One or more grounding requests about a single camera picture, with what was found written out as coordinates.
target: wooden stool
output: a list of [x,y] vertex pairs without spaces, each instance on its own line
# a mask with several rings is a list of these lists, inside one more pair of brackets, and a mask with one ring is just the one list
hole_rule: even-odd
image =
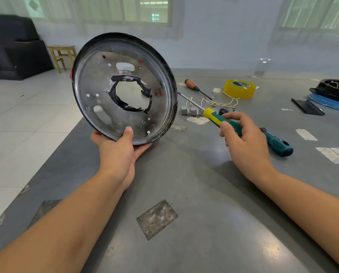
[[63,69],[66,70],[66,66],[64,65],[64,61],[63,61],[64,57],[68,57],[70,59],[71,65],[73,67],[73,60],[74,60],[73,57],[76,58],[76,56],[77,56],[75,46],[68,46],[68,47],[51,46],[51,47],[48,47],[48,48],[49,48],[49,51],[51,52],[54,65],[56,66],[59,73],[61,73],[61,69],[59,68],[58,61],[60,61],[62,63]]

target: orange handle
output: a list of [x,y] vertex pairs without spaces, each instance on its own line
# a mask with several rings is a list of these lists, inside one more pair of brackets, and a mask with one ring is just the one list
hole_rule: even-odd
[[188,88],[190,88],[192,90],[194,90],[194,87],[196,86],[196,84],[194,84],[194,82],[189,80],[189,79],[185,80],[185,84],[187,85]]

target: finger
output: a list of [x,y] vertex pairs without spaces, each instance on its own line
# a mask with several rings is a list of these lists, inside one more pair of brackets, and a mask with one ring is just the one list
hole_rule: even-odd
[[126,142],[132,144],[133,135],[134,135],[133,129],[130,126],[127,126],[118,142]]
[[143,153],[146,151],[152,143],[145,144],[143,146],[138,147],[137,149],[134,150],[134,159],[137,160]]
[[242,112],[231,112],[222,115],[225,119],[228,120],[239,120],[241,126],[249,126],[254,124],[252,119],[245,113]]
[[242,139],[239,138],[238,134],[236,134],[234,128],[228,122],[222,122],[220,125],[221,132],[224,134],[226,143],[229,146],[233,144],[239,144],[242,142]]
[[91,139],[92,142],[94,142],[97,145],[100,145],[101,143],[108,140],[108,138],[102,136],[101,133],[98,132],[97,130],[92,132],[90,139]]

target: black sofa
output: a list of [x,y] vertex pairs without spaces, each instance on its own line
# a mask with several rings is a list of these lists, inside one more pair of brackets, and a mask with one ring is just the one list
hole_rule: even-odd
[[0,79],[23,80],[53,69],[44,42],[33,21],[0,15]]

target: hand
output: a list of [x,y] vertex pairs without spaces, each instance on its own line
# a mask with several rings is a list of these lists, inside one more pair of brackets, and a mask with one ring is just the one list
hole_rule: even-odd
[[133,181],[135,161],[152,145],[149,143],[134,149],[132,140],[133,129],[130,126],[125,128],[122,137],[117,142],[109,140],[96,130],[91,134],[91,141],[100,149],[98,174],[104,174],[120,182],[125,190]]
[[234,131],[228,122],[222,122],[220,136],[225,137],[230,156],[236,167],[251,182],[267,179],[276,172],[269,159],[266,136],[245,113],[226,113],[226,119],[239,120],[243,127],[242,138]]

